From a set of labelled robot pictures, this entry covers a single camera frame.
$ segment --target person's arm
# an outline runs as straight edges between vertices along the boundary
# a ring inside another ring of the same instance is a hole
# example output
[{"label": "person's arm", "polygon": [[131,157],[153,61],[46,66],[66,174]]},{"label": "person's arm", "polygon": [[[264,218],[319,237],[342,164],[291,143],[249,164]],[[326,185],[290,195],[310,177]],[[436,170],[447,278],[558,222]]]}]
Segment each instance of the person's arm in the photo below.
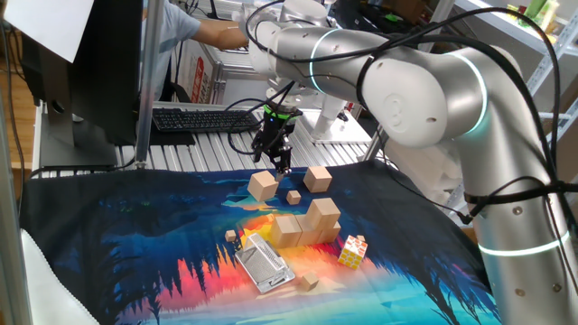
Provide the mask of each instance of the person's arm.
[{"label": "person's arm", "polygon": [[236,22],[200,21],[199,30],[191,38],[220,50],[233,50],[248,45],[247,38],[238,29]]}]

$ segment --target rubik's cube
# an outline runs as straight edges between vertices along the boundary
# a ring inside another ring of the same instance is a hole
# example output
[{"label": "rubik's cube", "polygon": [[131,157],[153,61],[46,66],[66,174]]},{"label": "rubik's cube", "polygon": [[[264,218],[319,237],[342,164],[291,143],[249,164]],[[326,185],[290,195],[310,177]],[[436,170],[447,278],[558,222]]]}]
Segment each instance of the rubik's cube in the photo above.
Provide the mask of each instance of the rubik's cube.
[{"label": "rubik's cube", "polygon": [[341,249],[341,255],[338,262],[357,270],[367,249],[368,244],[360,241],[354,236],[349,236],[345,245],[343,245],[343,249]]}]

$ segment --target colorful tablecloth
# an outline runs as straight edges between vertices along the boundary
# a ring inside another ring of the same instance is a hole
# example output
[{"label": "colorful tablecloth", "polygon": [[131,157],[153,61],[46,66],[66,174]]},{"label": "colorful tablecloth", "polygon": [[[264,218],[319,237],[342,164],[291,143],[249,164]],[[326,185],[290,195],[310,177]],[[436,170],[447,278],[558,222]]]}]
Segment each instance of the colorful tablecloth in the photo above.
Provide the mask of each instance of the colorful tablecloth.
[{"label": "colorful tablecloth", "polygon": [[[479,251],[392,180],[413,187],[405,175],[380,162],[329,171],[326,193],[309,193],[296,170],[264,203],[247,192],[254,171],[31,181],[22,226],[101,324],[499,324]],[[299,205],[286,202],[289,190],[300,191]],[[267,239],[274,215],[304,214],[325,197],[341,210],[338,239],[280,249],[297,277],[260,294],[235,251],[253,233]],[[368,243],[358,270],[337,263],[348,235]],[[320,282],[304,292],[308,272]]]}]

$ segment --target keyboard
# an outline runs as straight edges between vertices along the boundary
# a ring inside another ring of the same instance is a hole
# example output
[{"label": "keyboard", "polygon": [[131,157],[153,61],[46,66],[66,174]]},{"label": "keyboard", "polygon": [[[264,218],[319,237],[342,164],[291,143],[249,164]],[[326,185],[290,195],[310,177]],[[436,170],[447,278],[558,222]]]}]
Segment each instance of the keyboard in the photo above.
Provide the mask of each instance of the keyboard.
[{"label": "keyboard", "polygon": [[161,132],[233,132],[257,130],[259,121],[253,114],[243,116],[246,111],[183,111],[179,108],[153,109],[153,121]]}]

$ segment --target computer monitor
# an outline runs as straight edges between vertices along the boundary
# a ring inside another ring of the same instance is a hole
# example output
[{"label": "computer monitor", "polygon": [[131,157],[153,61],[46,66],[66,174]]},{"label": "computer monitor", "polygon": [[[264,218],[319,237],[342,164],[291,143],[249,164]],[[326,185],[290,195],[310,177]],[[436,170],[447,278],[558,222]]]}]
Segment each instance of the computer monitor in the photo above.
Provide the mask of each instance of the computer monitor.
[{"label": "computer monitor", "polygon": [[142,0],[95,0],[73,63],[23,35],[24,76],[47,107],[42,167],[116,165],[115,144],[135,142],[142,21]]}]

